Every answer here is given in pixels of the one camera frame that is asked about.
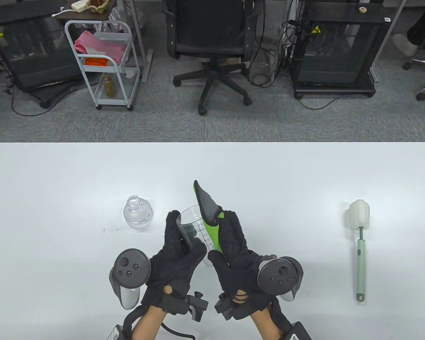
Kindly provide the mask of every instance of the pink cloth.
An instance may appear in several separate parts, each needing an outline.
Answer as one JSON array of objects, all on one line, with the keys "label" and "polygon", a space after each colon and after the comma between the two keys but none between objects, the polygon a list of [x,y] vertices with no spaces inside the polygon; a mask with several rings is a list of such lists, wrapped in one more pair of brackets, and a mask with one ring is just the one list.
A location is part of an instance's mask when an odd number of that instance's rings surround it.
[{"label": "pink cloth", "polygon": [[115,42],[104,41],[96,38],[88,31],[83,31],[80,37],[75,41],[74,47],[81,53],[88,54],[86,47],[98,52],[105,52],[117,63],[121,63],[126,46]]}]

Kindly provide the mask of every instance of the measuring cup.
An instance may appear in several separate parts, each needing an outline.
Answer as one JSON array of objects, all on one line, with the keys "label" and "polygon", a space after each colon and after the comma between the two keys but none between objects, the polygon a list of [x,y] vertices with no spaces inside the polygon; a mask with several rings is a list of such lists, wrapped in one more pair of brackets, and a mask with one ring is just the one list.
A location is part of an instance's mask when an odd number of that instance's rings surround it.
[{"label": "measuring cup", "polygon": [[177,217],[176,224],[189,248],[192,249],[195,238],[200,239],[206,245],[206,255],[202,262],[206,267],[212,267],[211,261],[208,260],[208,253],[214,249],[214,244],[203,224],[200,206],[197,204],[183,211]]}]

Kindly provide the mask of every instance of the finger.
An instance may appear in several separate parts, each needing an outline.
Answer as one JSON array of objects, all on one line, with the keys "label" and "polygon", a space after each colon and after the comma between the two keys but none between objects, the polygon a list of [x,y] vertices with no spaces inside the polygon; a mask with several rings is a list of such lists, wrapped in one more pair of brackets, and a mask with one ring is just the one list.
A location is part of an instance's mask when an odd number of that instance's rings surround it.
[{"label": "finger", "polygon": [[208,260],[211,261],[214,266],[214,269],[218,274],[224,273],[229,269],[228,263],[225,260],[224,256],[217,250],[211,250],[209,252]]},{"label": "finger", "polygon": [[225,217],[230,220],[233,225],[233,232],[235,234],[235,238],[240,244],[241,248],[247,248],[247,241],[245,240],[244,233],[242,232],[242,227],[239,222],[239,219],[234,211],[225,212]]},{"label": "finger", "polygon": [[206,255],[206,245],[198,238],[194,239],[194,245],[189,253],[181,260],[182,267],[195,269]]},{"label": "finger", "polygon": [[219,219],[219,244],[227,262],[240,253],[240,243],[235,237],[234,226],[228,218]]},{"label": "finger", "polygon": [[180,215],[177,210],[170,211],[165,220],[164,250],[173,256],[182,254],[181,232],[176,225],[176,219]]}]

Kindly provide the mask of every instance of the green brush handle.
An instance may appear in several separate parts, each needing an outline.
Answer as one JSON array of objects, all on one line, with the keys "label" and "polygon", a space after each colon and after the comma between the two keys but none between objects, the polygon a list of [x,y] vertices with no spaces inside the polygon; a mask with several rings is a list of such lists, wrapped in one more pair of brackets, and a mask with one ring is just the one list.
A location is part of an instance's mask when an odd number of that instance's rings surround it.
[{"label": "green brush handle", "polygon": [[[224,218],[225,215],[223,212],[219,215],[219,218]],[[205,220],[203,220],[203,224],[205,225],[206,231],[208,232],[209,237],[211,237],[211,241],[214,244],[214,250],[222,252],[222,248],[219,244],[219,225],[212,227],[211,225],[206,224]]]},{"label": "green brush handle", "polygon": [[365,300],[365,241],[357,240],[357,285],[356,299]]}]

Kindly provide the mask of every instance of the black glove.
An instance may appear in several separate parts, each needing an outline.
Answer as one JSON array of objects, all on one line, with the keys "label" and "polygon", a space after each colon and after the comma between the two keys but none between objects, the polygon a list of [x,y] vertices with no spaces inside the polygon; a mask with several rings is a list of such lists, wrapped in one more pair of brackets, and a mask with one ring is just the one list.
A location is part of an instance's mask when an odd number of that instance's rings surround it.
[{"label": "black glove", "polygon": [[213,263],[227,299],[232,301],[237,296],[237,291],[243,290],[248,296],[244,303],[246,308],[253,312],[262,311],[275,298],[264,293],[258,286],[258,267],[265,258],[247,248],[237,215],[232,211],[225,211],[224,215],[225,218],[219,219],[222,254],[212,250],[208,259]]},{"label": "black glove", "polygon": [[197,238],[193,248],[189,249],[176,225],[176,218],[179,215],[180,212],[176,210],[169,212],[164,246],[149,260],[151,274],[146,282],[148,288],[142,299],[142,305],[146,309],[149,306],[163,308],[162,298],[166,285],[170,285],[173,289],[171,296],[184,299],[190,289],[193,271],[206,255],[206,246]]}]

